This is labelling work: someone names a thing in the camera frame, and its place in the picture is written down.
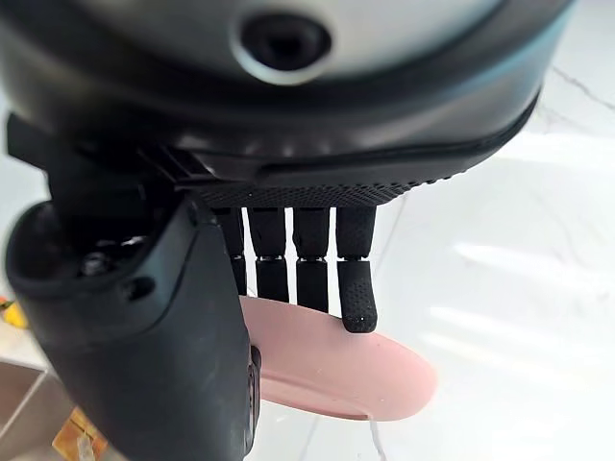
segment robotic hand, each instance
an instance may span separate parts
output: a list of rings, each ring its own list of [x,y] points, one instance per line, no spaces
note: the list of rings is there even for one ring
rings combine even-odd
[[[133,461],[238,461],[258,420],[258,295],[327,311],[329,215],[347,330],[373,331],[376,207],[485,160],[531,115],[572,0],[7,0],[8,152],[52,201],[8,278],[34,334]]]

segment marble surface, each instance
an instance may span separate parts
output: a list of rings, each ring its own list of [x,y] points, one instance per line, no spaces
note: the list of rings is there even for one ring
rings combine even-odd
[[[430,405],[374,439],[367,423],[266,403],[250,461],[615,459],[614,16],[613,2],[580,0],[526,132],[379,211],[379,331],[438,370]],[[46,195],[38,171],[0,157],[2,243]],[[0,356],[44,363],[2,323]]]
[[[535,133],[615,135],[615,2],[578,0],[546,76],[528,129]]]

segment black plastic housing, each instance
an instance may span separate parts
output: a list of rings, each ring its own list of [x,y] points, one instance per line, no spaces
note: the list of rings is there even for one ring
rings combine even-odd
[[[258,364],[213,214],[187,198],[107,273],[83,276],[82,260],[51,204],[21,217],[6,259],[74,401],[132,461],[243,459]]]
[[[418,61],[277,87],[160,58],[68,0],[8,0],[0,73],[15,112],[49,133],[177,149],[174,179],[211,206],[377,205],[464,171],[517,133],[573,3],[505,1]],[[357,184],[383,194],[361,200]]]

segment perforated black surface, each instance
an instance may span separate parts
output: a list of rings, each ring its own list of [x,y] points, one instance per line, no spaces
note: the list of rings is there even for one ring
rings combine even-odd
[[[211,207],[377,206],[390,202],[415,185],[415,182],[268,188],[220,185],[203,188],[200,193]]]
[[[337,210],[337,256],[346,259],[367,257],[372,248],[376,207],[345,207]]]

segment yellow object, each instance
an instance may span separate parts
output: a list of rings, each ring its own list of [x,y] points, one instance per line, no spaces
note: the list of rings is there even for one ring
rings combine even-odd
[[[107,445],[107,440],[79,408],[75,408],[52,444],[67,461],[98,461]]]
[[[0,298],[0,309],[2,310],[2,318],[7,324],[23,329],[28,327],[28,319],[26,319],[18,303]]]

